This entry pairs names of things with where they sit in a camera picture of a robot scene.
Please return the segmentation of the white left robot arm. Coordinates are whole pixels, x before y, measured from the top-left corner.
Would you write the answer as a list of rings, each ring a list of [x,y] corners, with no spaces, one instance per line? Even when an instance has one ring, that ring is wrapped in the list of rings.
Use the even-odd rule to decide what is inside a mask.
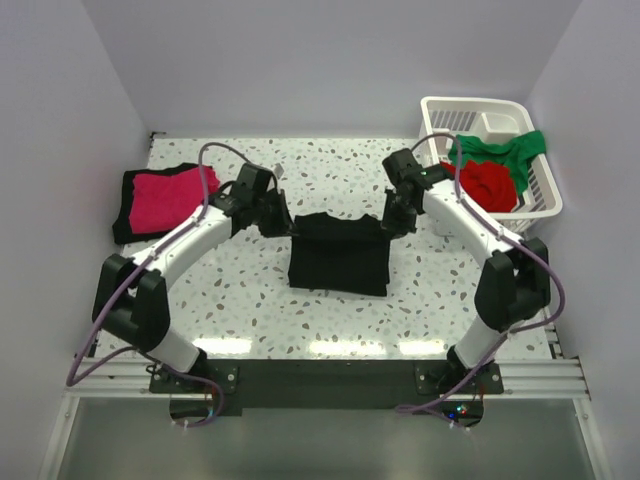
[[[201,257],[251,226],[267,238],[294,233],[275,173],[249,163],[227,193],[205,197],[156,243],[132,257],[114,254],[104,261],[94,325],[172,370],[173,382],[183,391],[200,390],[213,377],[207,355],[171,326],[169,292]]]

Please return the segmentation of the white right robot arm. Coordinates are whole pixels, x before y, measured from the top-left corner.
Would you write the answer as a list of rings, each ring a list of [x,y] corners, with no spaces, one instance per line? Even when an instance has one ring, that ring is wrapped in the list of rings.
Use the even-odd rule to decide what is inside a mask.
[[[444,165],[424,167],[407,148],[382,165],[392,184],[385,191],[382,229],[395,238],[414,233],[417,217],[426,214],[445,224],[481,268],[476,317],[449,348],[438,376],[452,390],[469,392],[508,334],[550,303],[548,249],[538,239],[505,230],[463,192],[459,177]]]

